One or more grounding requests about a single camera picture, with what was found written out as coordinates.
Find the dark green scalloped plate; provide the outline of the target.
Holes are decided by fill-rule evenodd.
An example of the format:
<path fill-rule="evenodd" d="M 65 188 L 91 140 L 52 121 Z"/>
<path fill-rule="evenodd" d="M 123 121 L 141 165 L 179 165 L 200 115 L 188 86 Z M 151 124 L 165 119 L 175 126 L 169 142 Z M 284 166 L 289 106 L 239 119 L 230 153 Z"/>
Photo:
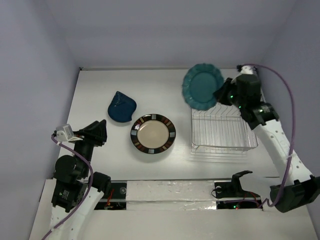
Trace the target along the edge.
<path fill-rule="evenodd" d="M 210 63 L 198 63 L 185 74 L 182 82 L 184 101 L 198 111 L 207 111 L 217 104 L 214 92 L 224 84 L 219 68 Z"/>

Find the dark blue leaf-shaped plate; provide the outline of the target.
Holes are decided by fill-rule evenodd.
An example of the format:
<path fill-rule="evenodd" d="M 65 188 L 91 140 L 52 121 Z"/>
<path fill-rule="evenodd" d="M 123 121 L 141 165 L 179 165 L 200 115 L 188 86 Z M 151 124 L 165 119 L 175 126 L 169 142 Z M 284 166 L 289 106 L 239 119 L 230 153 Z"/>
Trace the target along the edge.
<path fill-rule="evenodd" d="M 108 106 L 107 113 L 113 121 L 127 123 L 132 121 L 132 116 L 136 109 L 137 103 L 135 100 L 117 91 Z"/>

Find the dark rimmed beige plate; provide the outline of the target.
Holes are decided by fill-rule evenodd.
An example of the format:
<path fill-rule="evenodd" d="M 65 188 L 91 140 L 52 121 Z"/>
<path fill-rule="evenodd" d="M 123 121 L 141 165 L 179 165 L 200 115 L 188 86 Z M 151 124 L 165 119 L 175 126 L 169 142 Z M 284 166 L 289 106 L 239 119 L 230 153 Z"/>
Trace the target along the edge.
<path fill-rule="evenodd" d="M 167 117 L 151 113 L 138 118 L 130 129 L 134 147 L 145 154 L 156 155 L 173 146 L 177 137 L 174 123 Z"/>

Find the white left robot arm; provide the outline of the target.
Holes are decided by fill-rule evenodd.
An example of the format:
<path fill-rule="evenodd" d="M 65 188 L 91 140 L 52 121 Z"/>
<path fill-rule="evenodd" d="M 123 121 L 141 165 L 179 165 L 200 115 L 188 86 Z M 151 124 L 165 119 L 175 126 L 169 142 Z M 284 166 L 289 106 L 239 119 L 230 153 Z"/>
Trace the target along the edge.
<path fill-rule="evenodd" d="M 71 154 L 55 162 L 50 224 L 43 239 L 80 240 L 97 203 L 111 191 L 111 177 L 91 165 L 94 148 L 107 141 L 107 122 L 94 121 L 78 131 L 61 125 L 51 140 Z"/>

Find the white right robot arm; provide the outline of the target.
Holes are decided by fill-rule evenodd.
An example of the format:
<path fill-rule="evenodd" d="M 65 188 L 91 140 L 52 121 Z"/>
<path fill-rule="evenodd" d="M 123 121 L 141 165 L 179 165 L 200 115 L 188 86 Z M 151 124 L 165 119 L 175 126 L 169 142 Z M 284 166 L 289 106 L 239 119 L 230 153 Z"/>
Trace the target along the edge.
<path fill-rule="evenodd" d="M 254 74 L 227 78 L 214 92 L 216 100 L 226 106 L 235 106 L 241 118 L 261 140 L 278 174 L 279 185 L 269 190 L 273 206 L 286 213 L 312 203 L 320 194 L 320 178 L 315 177 L 291 149 L 292 141 L 285 135 L 275 108 L 262 101 L 261 81 Z"/>

